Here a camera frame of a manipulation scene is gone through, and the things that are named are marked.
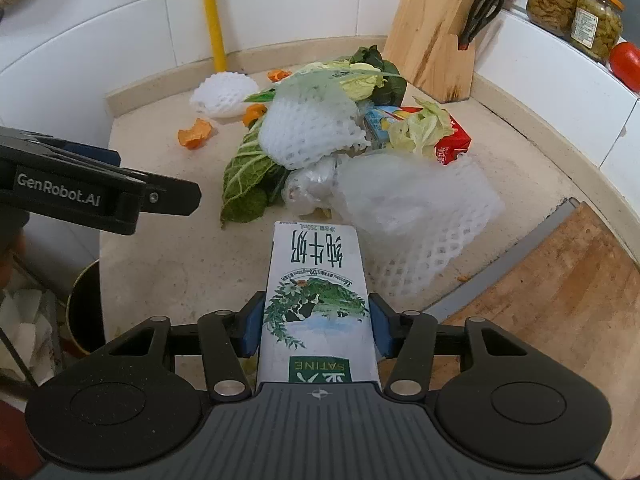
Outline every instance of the wooden knife block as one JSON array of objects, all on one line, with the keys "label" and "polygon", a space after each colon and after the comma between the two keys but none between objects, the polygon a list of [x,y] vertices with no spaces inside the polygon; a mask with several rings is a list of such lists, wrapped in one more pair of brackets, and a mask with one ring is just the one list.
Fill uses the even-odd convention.
[{"label": "wooden knife block", "polygon": [[474,0],[400,0],[383,57],[401,75],[441,103],[471,94],[476,41],[458,50]]}]

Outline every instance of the black trash bin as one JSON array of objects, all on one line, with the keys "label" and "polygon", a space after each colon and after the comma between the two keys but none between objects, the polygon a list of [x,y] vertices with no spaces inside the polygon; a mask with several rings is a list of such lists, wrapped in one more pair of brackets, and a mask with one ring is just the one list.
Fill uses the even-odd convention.
[{"label": "black trash bin", "polygon": [[105,344],[99,260],[95,260],[76,279],[66,302],[66,325],[71,339],[85,355]]}]

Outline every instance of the red tomato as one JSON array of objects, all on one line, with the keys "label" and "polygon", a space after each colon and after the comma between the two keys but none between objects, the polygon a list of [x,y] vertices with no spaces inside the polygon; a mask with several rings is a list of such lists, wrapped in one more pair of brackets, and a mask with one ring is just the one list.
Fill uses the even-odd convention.
[{"label": "red tomato", "polygon": [[625,41],[617,44],[609,56],[611,71],[634,92],[640,92],[640,48]]}]

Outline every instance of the metal screw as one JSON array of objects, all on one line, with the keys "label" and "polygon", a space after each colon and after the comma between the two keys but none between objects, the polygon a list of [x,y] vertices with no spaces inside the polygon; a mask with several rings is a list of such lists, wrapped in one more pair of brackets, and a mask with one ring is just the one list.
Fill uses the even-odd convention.
[{"label": "metal screw", "polygon": [[244,384],[240,381],[227,379],[225,381],[217,382],[213,387],[213,390],[219,395],[233,397],[244,392]]},{"label": "metal screw", "polygon": [[396,395],[408,397],[419,394],[422,391],[422,387],[415,381],[402,379],[391,384],[391,391]]}]

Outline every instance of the orange peel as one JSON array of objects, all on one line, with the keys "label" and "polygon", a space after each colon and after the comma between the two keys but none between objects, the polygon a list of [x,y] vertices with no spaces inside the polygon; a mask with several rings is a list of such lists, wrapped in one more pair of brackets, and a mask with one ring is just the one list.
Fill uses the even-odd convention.
[{"label": "orange peel", "polygon": [[291,72],[289,70],[282,70],[280,68],[277,68],[276,70],[269,70],[267,72],[267,77],[272,83],[282,81],[284,78],[289,77],[290,75]]},{"label": "orange peel", "polygon": [[189,150],[195,150],[209,139],[213,127],[203,119],[197,118],[189,130],[178,130],[178,142]]},{"label": "orange peel", "polygon": [[265,113],[267,113],[267,107],[265,105],[260,103],[250,105],[247,107],[244,117],[242,118],[242,124],[250,128],[251,124],[260,119]]}]

